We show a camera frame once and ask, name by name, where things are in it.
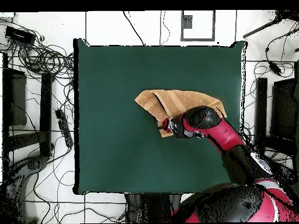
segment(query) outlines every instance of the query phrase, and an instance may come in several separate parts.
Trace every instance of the brown cloth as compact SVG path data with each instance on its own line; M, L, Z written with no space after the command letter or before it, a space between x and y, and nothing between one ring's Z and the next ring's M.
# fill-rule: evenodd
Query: brown cloth
M212 107L221 118L227 117L220 100L194 91L145 90L136 97L135 101L156 118L159 127L164 119L173 118L198 106ZM160 133L163 138L173 135L162 129Z

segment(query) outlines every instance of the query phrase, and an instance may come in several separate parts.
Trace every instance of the black cable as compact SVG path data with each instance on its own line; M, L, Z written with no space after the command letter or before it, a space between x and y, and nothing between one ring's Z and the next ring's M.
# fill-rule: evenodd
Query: black cable
M65 214L65 215L61 218L61 220L59 221L59 224L61 224L62 220L63 220L66 216L68 216L68 215L76 215L76 214L79 214L79 213L81 213L81 212L83 212L83 211L87 211L87 210L92 211L92 212L94 212L95 214L97 214L97 215L99 215L99 216L101 216L101 217L104 217L104 218L108 219L108 220L111 221L111 222L114 222L114 223L121 223L121 222L118 222L117 219L116 219L115 217L108 217L108 216L102 215L101 213L96 212L96 211L95 211L94 209L92 209L92 208L86 208L86 209L83 209L83 210L78 211L78 212L75 212L75 213L68 213L68 214Z
M49 209L47 211L47 213L45 214L44 218L41 220L40 224L43 224L43 221L45 220L46 216L48 215L48 213L50 212L50 209L51 209L51 205L49 202L47 202L46 200L44 200L43 198L41 198L40 196L37 195L37 193L35 192L35 189L36 189L36 184L37 184L37 181L39 180L39 173L37 173L37 178L36 178L36 181L35 181L35 184L33 186L33 192L35 194L35 196L37 198L39 198L40 200L44 201L45 203L47 203L47 205L49 206Z
M293 29L293 27L294 27L295 25L298 25L298 23L295 22L295 23L292 25L290 31ZM281 53L281 58L280 58L281 61L283 60L284 46L286 45L287 37L286 37L286 39L284 40L284 43L283 43L283 52Z
M143 43L142 39L140 38L139 34L136 32L134 26L132 25L131 21L129 20L129 18L127 17L126 13L124 13L123 11L123 14L124 14L124 17L128 20L129 24L131 25L131 27L133 28L135 34L138 36L138 38L140 39L140 41L142 42L142 45L145 46L145 44Z
M165 14L166 14L166 11L164 11L164 16L163 16L163 25L164 25L164 27L166 27L166 25L165 25L165 23L164 23ZM171 35L171 32L169 31L168 27L166 27L166 29L168 30L168 37L167 37L167 40L164 41L164 42L162 43L162 45L163 45L165 42L168 41L168 39L169 39L169 37L170 37L170 35Z
M276 63L270 61L269 58L268 58L269 46L270 46L271 43L274 42L275 40L277 40L277 39L281 39L282 37L286 36L286 39L285 39L285 41L284 41L284 45L285 45L286 40L287 40L287 37L290 36L291 34L297 32L297 31L299 31L299 29L294 29L293 31L291 31L293 27L294 27L294 25L291 27L291 29L290 29L290 31L289 31L288 33L286 33L286 34L284 34L284 35L282 35L282 36L279 36L279 37L277 37L277 38L274 38L272 41L270 41L270 43L267 45L267 47L266 47L266 49L265 49L266 59L267 59L267 62L269 63L269 66L270 66L271 70L272 70L276 75L278 75L278 76L280 76L280 77L282 77L282 78L288 78L289 76L291 76L291 75L293 74L293 72L294 72L294 67L293 67L293 65L292 65L291 63L282 63L281 66L283 66L283 67L284 67L283 64L290 64L290 65L293 67L293 71L292 71L291 75L289 75L289 76L283 76L283 75L281 75L281 69L279 68L279 66L278 66Z

